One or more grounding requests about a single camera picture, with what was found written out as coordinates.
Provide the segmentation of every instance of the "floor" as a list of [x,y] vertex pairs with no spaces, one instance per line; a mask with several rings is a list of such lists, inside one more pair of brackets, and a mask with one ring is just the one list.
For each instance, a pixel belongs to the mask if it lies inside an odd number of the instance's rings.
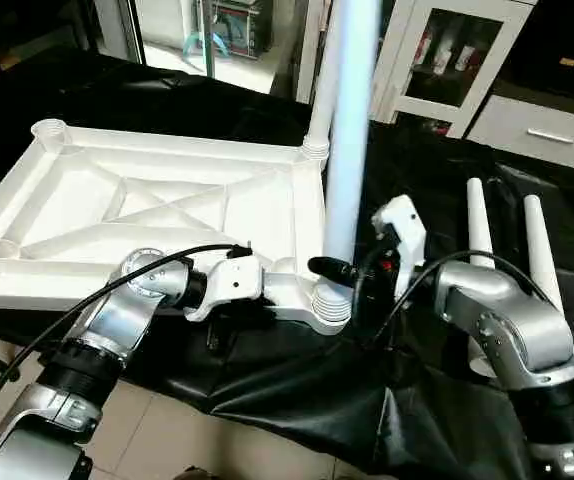
[[[12,345],[0,341],[0,358]],[[41,370],[37,355],[22,378],[0,395],[0,420]],[[172,480],[195,465],[224,480],[321,480],[369,477],[326,454],[227,420],[203,415],[175,399],[119,382],[85,451],[94,460],[92,480]]]

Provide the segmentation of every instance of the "white cabinet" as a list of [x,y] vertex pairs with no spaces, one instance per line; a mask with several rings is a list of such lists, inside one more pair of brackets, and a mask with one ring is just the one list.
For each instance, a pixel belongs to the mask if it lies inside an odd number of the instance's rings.
[[372,118],[392,123],[405,112],[446,122],[448,136],[462,137],[532,8],[397,0],[374,74]]
[[574,167],[574,114],[553,108],[492,95],[467,138]]

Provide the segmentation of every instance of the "black cloth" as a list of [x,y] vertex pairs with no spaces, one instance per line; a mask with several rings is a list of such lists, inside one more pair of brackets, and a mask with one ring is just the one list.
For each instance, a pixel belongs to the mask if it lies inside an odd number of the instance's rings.
[[[43,118],[299,145],[309,115],[306,106],[202,77],[52,50],[0,78],[0,180],[31,142],[30,126]],[[429,232],[428,258],[467,248],[465,183],[472,176],[485,185],[495,252],[525,269],[522,197],[540,195],[574,329],[573,169],[372,123],[358,257],[374,242],[370,215],[401,193],[413,198]],[[422,300],[404,317],[405,348],[387,353],[363,352],[344,337],[281,321],[241,328],[226,353],[214,356],[206,349],[206,324],[160,316],[127,377],[368,472],[531,478],[506,395],[467,371],[466,338],[436,319]],[[366,317],[365,324],[378,325],[384,312],[372,309]],[[26,343],[54,319],[53,312],[0,310],[0,338]]]

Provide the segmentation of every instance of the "white pole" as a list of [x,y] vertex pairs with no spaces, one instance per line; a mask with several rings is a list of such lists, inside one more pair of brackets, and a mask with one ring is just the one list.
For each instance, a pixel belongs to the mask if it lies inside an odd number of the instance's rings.
[[[470,178],[467,181],[467,224],[469,233],[469,248],[493,253],[489,221],[487,220],[487,207],[483,184],[479,178]],[[495,268],[493,259],[472,255],[469,259],[472,265]],[[496,376],[491,368],[487,355],[473,338],[469,338],[467,345],[469,367],[479,375],[493,378]]]
[[545,292],[556,309],[564,315],[563,301],[560,297],[558,279],[556,278],[556,267],[551,254],[547,225],[540,199],[536,195],[528,195],[524,202],[531,278]]
[[[369,106],[380,27],[380,0],[344,0],[338,103],[328,168],[323,254],[352,263],[365,167]],[[328,322],[351,317],[351,289],[321,280],[314,311]]]
[[334,3],[327,29],[325,51],[316,82],[316,97],[309,122],[309,132],[303,140],[302,151],[308,160],[319,160],[325,167],[329,157],[329,130],[336,106],[338,91],[338,72],[340,57],[340,16],[342,4],[347,0]]
[[[487,207],[483,184],[479,178],[470,178],[467,182],[467,221],[469,227],[469,248],[493,253],[489,222],[487,221]],[[491,258],[472,255],[469,262],[472,265],[495,268],[496,264]]]

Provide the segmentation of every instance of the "drawer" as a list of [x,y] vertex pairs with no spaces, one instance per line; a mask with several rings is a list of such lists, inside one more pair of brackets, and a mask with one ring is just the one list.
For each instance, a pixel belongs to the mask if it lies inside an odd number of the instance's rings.
[[492,95],[468,139],[574,167],[574,115],[560,110]]

